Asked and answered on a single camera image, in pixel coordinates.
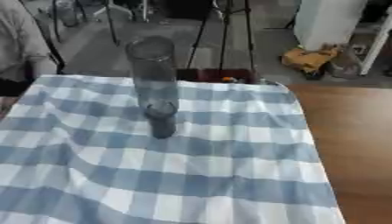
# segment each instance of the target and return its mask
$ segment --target tablecloth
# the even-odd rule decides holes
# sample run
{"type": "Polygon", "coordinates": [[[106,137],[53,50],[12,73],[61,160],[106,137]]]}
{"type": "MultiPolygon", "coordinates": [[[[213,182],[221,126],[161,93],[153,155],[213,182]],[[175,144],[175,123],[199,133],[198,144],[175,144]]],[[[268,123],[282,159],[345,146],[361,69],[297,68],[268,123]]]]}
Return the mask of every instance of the tablecloth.
{"type": "Polygon", "coordinates": [[[286,87],[178,88],[159,140],[132,79],[39,78],[0,122],[0,222],[344,223],[286,87]]]}

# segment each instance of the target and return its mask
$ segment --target gray floor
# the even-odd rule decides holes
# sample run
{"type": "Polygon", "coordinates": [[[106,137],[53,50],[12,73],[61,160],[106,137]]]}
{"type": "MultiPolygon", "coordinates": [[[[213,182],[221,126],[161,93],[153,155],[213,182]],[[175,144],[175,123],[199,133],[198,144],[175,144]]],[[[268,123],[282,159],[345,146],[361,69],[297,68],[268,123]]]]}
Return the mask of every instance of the gray floor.
{"type": "MultiPolygon", "coordinates": [[[[28,3],[33,14],[38,7],[46,7],[47,0],[36,0],[28,3]]],[[[241,7],[242,0],[235,0],[241,7]]],[[[256,70],[261,77],[283,84],[312,83],[321,85],[392,88],[392,78],[383,77],[375,69],[368,77],[356,80],[344,80],[327,75],[323,80],[308,81],[301,73],[282,66],[278,60],[287,50],[296,46],[292,31],[281,30],[290,21],[298,7],[295,0],[251,0],[252,4],[252,37],[255,42],[256,70]]],[[[67,61],[66,72],[70,74],[89,74],[100,76],[127,76],[130,66],[123,48],[124,44],[142,36],[166,36],[176,44],[178,67],[185,67],[191,46],[196,38],[199,24],[191,20],[163,20],[160,16],[152,16],[146,23],[134,23],[127,20],[121,12],[114,12],[115,28],[122,41],[115,46],[110,37],[109,25],[105,14],[102,23],[91,21],[77,28],[61,27],[63,42],[59,49],[67,61]]],[[[221,45],[222,23],[213,14],[207,24],[204,38],[192,66],[211,68],[218,66],[221,45]]],[[[243,14],[232,16],[227,42],[225,67],[249,67],[247,33],[243,14]]]]}

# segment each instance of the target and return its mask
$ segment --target table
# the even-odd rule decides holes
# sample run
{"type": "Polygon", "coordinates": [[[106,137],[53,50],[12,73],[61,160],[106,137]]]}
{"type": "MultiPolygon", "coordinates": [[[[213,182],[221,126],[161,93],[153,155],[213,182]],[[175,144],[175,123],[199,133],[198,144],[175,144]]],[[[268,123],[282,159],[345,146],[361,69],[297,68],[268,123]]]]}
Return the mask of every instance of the table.
{"type": "Polygon", "coordinates": [[[34,82],[0,122],[2,223],[344,223],[286,87],[180,82],[161,140],[132,86],[34,82]]]}
{"type": "Polygon", "coordinates": [[[392,221],[392,91],[293,85],[347,223],[392,221]]]}

